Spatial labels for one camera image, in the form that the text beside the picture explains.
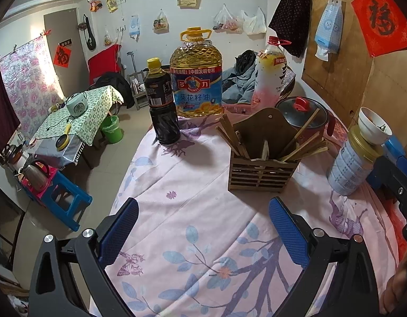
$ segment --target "green trash can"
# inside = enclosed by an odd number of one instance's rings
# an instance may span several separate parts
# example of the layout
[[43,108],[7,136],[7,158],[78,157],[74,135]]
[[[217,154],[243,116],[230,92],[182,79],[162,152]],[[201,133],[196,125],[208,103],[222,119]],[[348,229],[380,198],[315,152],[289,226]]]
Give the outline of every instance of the green trash can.
[[120,142],[123,138],[122,130],[119,128],[119,118],[117,116],[108,116],[102,122],[100,129],[104,133],[105,138],[111,144]]

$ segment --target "white bowl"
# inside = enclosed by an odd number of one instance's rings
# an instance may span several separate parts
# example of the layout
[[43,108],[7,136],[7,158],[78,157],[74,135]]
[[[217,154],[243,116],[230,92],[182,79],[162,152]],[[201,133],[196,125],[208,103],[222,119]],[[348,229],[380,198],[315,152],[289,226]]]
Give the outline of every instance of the white bowl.
[[[384,119],[366,107],[362,107],[359,111],[358,125],[362,137],[373,145],[384,144],[393,135]],[[380,130],[380,127],[383,125],[386,126],[385,131]]]

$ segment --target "gray door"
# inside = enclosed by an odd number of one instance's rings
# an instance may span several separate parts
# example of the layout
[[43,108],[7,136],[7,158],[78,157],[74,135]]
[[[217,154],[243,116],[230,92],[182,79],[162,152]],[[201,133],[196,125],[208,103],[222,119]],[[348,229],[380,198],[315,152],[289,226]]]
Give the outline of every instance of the gray door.
[[73,93],[84,92],[89,88],[89,71],[80,42],[80,32],[77,29],[76,8],[46,14],[44,23],[47,30],[52,30],[47,36],[52,60],[54,60],[57,46],[60,43],[69,39],[72,41],[72,44],[67,46],[71,50],[68,67],[54,65],[65,97],[69,97]]

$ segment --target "blue gripper pad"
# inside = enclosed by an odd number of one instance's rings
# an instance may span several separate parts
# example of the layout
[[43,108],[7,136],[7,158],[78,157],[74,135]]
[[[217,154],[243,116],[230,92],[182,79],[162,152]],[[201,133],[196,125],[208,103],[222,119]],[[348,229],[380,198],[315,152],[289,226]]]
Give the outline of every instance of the blue gripper pad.
[[297,228],[290,212],[274,198],[269,203],[268,213],[291,259],[305,269],[309,263],[307,241]]
[[116,215],[105,217],[101,222],[98,228],[109,224],[99,246],[98,262],[101,266],[114,263],[138,217],[139,205],[135,199],[129,198]]

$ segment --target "pink curtain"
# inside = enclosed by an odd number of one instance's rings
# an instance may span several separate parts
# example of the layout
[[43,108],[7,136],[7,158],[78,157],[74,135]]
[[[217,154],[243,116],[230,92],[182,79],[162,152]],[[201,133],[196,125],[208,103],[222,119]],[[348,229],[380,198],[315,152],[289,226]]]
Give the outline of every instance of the pink curtain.
[[21,131],[30,139],[64,97],[44,37],[38,37],[0,60],[2,80]]

